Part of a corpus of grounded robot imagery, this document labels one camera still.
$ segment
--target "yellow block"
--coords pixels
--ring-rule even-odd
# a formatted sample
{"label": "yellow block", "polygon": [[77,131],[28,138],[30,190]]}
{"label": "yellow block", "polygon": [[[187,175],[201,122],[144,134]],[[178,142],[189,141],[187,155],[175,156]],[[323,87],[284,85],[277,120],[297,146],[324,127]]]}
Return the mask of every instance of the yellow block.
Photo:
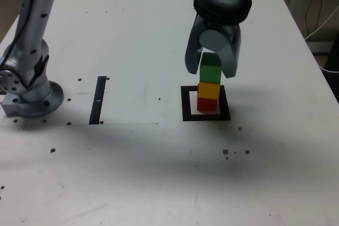
{"label": "yellow block", "polygon": [[220,84],[216,83],[199,83],[199,97],[208,99],[219,99]]}

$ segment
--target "white table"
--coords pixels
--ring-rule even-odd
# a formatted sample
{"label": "white table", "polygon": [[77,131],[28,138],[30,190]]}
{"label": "white table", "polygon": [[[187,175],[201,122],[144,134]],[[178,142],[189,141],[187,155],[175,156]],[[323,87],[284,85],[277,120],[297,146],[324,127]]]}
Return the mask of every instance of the white table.
{"label": "white table", "polygon": [[[65,101],[0,111],[1,226],[339,224],[339,106],[284,1],[253,0],[240,25],[232,120],[182,122],[192,2],[55,0],[47,73]],[[98,76],[104,124],[88,125]]]}

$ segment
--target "toy block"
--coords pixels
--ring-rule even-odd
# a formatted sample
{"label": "toy block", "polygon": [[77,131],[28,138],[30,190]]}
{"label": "toy block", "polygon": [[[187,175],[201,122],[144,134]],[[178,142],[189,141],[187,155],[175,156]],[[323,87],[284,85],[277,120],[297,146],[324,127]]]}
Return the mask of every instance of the toy block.
{"label": "toy block", "polygon": [[216,53],[204,53],[200,65],[200,82],[221,82],[221,61]]}
{"label": "toy block", "polygon": [[219,99],[220,84],[216,83],[199,83],[199,97],[208,99]]}
{"label": "toy block", "polygon": [[216,53],[204,52],[201,58],[202,66],[219,66],[221,67],[221,60]]}
{"label": "toy block", "polygon": [[198,111],[216,111],[218,107],[217,99],[208,99],[199,97],[199,85],[197,93],[197,110]]}
{"label": "toy block", "polygon": [[200,82],[221,82],[221,67],[218,66],[200,66]]}

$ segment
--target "green block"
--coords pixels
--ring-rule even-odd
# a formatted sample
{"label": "green block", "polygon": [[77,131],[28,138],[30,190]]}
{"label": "green block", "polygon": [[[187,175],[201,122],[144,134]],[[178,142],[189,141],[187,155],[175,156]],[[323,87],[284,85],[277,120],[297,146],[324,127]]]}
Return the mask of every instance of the green block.
{"label": "green block", "polygon": [[202,55],[201,63],[202,66],[221,66],[221,60],[216,53],[204,52]]}
{"label": "green block", "polygon": [[204,53],[200,63],[200,82],[221,82],[221,61],[215,53]]}
{"label": "green block", "polygon": [[200,66],[200,82],[221,82],[221,67],[218,66]]}

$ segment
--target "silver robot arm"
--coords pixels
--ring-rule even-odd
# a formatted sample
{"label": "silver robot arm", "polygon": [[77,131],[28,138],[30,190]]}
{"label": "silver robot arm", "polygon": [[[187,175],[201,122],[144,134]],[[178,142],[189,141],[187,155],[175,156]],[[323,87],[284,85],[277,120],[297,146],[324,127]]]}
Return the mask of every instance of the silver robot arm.
{"label": "silver robot arm", "polygon": [[251,9],[252,0],[194,0],[197,12],[185,54],[187,70],[196,74],[202,48],[218,54],[226,78],[237,73],[241,44],[239,23]]}
{"label": "silver robot arm", "polygon": [[0,59],[0,88],[7,116],[39,117],[56,110],[62,88],[48,81],[49,51],[42,39],[54,0],[23,0],[13,42]]}

